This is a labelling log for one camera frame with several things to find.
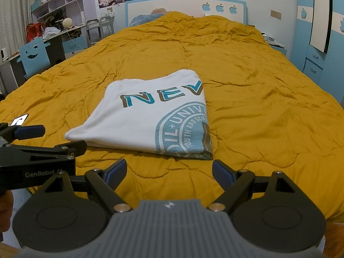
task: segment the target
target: white curtain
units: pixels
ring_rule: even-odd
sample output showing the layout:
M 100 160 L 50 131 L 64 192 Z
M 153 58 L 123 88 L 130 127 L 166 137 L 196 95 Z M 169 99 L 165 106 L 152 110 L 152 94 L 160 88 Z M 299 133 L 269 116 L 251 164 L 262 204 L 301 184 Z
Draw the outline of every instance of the white curtain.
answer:
M 29 23 L 32 23 L 30 0 L 0 0 L 0 49 L 6 47 L 10 56 L 26 44 Z M 6 93 L 1 77 L 0 91 Z

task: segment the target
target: yellow comforter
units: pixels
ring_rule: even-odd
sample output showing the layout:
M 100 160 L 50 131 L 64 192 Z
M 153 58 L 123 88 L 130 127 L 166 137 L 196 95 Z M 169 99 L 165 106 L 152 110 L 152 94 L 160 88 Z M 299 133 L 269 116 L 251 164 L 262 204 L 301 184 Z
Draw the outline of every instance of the yellow comforter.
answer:
M 0 103 L 0 121 L 29 114 L 42 138 L 18 142 L 54 146 L 88 118 L 106 87 L 125 78 L 153 79 L 179 69 L 201 78 L 214 159 L 257 175 L 283 170 L 326 218 L 344 222 L 344 111 L 336 100 L 270 48 L 256 29 L 219 16 L 171 12 L 114 34 L 41 75 Z M 212 161 L 89 147 L 77 173 L 125 158 L 128 173 L 116 192 L 140 199 L 200 198 L 223 191 Z

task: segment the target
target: white t-shirt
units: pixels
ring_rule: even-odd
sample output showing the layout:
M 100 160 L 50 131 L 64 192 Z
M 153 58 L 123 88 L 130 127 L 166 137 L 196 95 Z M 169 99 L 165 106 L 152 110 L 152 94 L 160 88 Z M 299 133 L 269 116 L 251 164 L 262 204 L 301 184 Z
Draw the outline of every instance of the white t-shirt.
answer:
M 192 70 L 112 82 L 85 123 L 65 138 L 95 147 L 213 157 L 204 90 Z

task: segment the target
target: hand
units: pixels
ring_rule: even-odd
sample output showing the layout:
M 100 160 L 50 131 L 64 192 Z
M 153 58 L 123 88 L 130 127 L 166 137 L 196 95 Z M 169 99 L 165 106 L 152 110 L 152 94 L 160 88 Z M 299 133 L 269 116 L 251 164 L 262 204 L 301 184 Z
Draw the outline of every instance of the hand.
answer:
M 0 232 L 6 232 L 11 226 L 13 194 L 8 190 L 0 196 Z

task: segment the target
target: white headboard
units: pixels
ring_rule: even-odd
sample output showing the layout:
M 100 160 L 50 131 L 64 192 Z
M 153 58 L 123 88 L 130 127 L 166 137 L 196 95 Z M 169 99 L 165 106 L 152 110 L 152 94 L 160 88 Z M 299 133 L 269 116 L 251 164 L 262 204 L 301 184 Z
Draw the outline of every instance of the white headboard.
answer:
M 204 15 L 220 15 L 229 20 L 246 25 L 246 2 L 237 0 L 133 0 L 126 4 L 126 27 L 134 17 L 151 14 L 156 8 L 202 17 Z

